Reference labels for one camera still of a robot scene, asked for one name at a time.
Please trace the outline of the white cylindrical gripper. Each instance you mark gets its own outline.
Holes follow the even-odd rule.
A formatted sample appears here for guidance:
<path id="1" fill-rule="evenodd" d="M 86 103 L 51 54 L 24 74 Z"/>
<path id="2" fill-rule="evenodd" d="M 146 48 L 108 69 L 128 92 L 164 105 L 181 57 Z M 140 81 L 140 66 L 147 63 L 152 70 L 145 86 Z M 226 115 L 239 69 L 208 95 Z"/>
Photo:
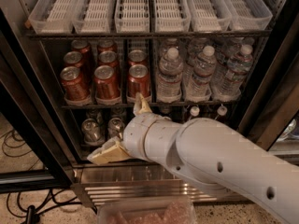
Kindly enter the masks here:
<path id="1" fill-rule="evenodd" d="M 101 165 L 133 157 L 159 164 L 182 164 L 176 146 L 181 124 L 151 112 L 149 103 L 138 92 L 133 109 L 135 117 L 125 127 L 122 143 L 119 137 L 112 137 L 89 154 L 87 160 Z"/>

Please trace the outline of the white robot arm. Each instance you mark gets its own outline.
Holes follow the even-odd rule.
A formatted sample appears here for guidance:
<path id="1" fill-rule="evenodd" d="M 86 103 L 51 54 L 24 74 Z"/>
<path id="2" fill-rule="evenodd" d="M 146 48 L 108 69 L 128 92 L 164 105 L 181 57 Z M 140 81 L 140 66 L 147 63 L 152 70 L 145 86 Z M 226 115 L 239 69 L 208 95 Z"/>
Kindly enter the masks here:
<path id="1" fill-rule="evenodd" d="M 206 194 L 234 191 L 285 224 L 299 223 L 299 167 L 252 143 L 214 119 L 183 124 L 154 114 L 138 94 L 134 117 L 123 131 L 88 156 L 96 165 L 153 161 Z"/>

